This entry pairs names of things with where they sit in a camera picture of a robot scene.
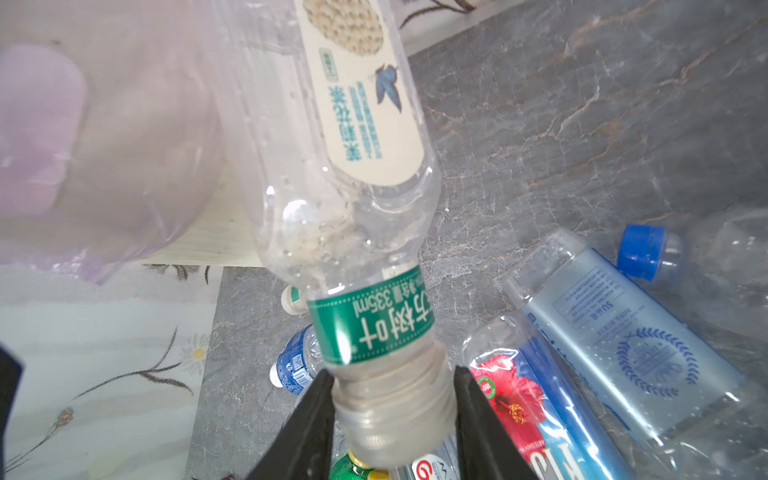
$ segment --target barcode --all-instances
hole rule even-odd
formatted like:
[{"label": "barcode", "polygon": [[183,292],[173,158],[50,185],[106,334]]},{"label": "barcode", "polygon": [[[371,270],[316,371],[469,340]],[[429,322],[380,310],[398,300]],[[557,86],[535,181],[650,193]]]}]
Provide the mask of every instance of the barcode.
[{"label": "barcode", "polygon": [[305,387],[312,382],[312,376],[307,373],[305,369],[293,372],[293,379],[302,387]]}]

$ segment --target bottle cap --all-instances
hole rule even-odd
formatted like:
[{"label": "bottle cap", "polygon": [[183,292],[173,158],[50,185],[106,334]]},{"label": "bottle cap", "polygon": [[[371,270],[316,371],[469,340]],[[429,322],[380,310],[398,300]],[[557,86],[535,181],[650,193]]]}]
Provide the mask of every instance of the bottle cap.
[{"label": "bottle cap", "polygon": [[306,307],[306,302],[301,301],[299,289],[293,285],[283,289],[283,294],[280,295],[280,303],[283,304],[283,310],[289,315],[301,315],[309,311]]},{"label": "bottle cap", "polygon": [[617,267],[633,278],[653,280],[664,248],[663,227],[627,225],[621,238]]},{"label": "bottle cap", "polygon": [[272,382],[272,385],[277,387],[278,389],[283,388],[283,383],[280,381],[280,377],[277,376],[277,364],[273,363],[272,368],[270,368],[270,381]]},{"label": "bottle cap", "polygon": [[347,452],[346,454],[349,455],[349,460],[351,460],[355,465],[359,466],[360,468],[364,468],[365,470],[371,469],[367,464],[365,464],[359,458],[355,457],[355,454],[352,452]]}]

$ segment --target blue bottle cap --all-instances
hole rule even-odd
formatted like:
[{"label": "blue bottle cap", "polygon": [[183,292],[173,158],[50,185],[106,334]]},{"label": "blue bottle cap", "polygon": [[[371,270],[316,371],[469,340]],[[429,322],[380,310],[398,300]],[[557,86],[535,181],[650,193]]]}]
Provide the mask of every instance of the blue bottle cap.
[{"label": "blue bottle cap", "polygon": [[663,227],[627,225],[621,238],[618,269],[633,278],[653,280],[664,248]]}]

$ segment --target red hibiscus flower graphic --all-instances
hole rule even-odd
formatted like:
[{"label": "red hibiscus flower graphic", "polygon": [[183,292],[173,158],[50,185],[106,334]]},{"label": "red hibiscus flower graphic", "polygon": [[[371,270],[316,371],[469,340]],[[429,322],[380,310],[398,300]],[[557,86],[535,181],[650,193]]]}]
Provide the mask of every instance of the red hibiscus flower graphic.
[{"label": "red hibiscus flower graphic", "polygon": [[506,355],[477,366],[472,375],[523,458],[528,460],[531,453],[543,451],[544,436],[537,427],[547,418],[541,387],[518,376],[515,361]]}]

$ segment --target bottle neck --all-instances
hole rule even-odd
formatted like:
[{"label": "bottle neck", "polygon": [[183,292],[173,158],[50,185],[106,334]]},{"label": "bottle neck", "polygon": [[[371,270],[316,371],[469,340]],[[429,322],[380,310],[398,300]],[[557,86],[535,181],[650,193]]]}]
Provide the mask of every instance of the bottle neck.
[{"label": "bottle neck", "polygon": [[685,260],[685,241],[675,232],[667,231],[659,256],[654,283],[673,283],[680,277]]},{"label": "bottle neck", "polygon": [[397,263],[395,265],[384,267],[375,265],[367,266],[365,268],[359,269],[357,272],[358,275],[356,275],[357,278],[354,281],[336,284],[328,283],[320,285],[315,289],[309,289],[309,287],[307,287],[307,290],[301,291],[302,298],[305,302],[312,302],[331,298],[334,296],[344,296],[349,293],[354,293],[365,288],[379,285],[380,283],[386,282],[387,280],[390,280],[398,275],[402,275],[405,272],[413,270],[418,265],[419,262],[417,260],[408,260]]}]

